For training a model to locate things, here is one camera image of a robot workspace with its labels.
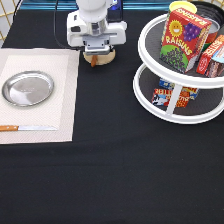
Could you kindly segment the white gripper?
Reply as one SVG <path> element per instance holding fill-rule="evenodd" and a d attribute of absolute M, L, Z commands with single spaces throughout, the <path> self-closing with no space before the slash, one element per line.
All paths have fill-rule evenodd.
<path fill-rule="evenodd" d="M 103 19 L 96 23 L 85 22 L 79 12 L 67 17 L 67 42 L 71 47 L 83 47 L 87 55 L 107 55 L 114 45 L 126 42 L 127 23 L 108 23 Z"/>

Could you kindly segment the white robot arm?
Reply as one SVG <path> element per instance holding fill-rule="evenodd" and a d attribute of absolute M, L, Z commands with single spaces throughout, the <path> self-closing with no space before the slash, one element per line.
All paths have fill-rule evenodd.
<path fill-rule="evenodd" d="M 127 23 L 109 22 L 108 9 L 117 0 L 77 0 L 78 10 L 67 17 L 67 42 L 87 55 L 107 55 L 126 42 Z"/>

